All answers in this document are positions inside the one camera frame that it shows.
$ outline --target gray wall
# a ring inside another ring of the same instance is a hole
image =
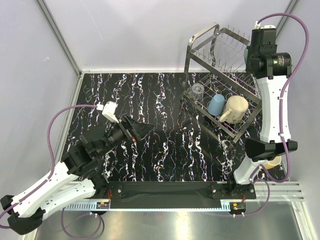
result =
[[[300,1],[294,14],[308,26],[310,43],[307,55],[288,92],[288,119],[293,140],[298,150],[291,154],[293,180],[299,181],[313,226],[320,237],[319,216],[319,136],[320,136],[320,1]],[[289,20],[277,41],[278,50],[291,54],[296,65],[304,44],[305,34],[299,23]]]
[[[34,0],[0,1],[0,197],[16,195],[49,169],[47,126],[67,106],[76,75]],[[60,117],[51,139],[56,146]],[[5,217],[0,221],[7,225]],[[1,239],[18,239],[0,230]]]
[[[247,36],[289,0],[46,0],[82,70],[183,70],[189,38],[219,23]],[[191,61],[190,69],[201,67]]]

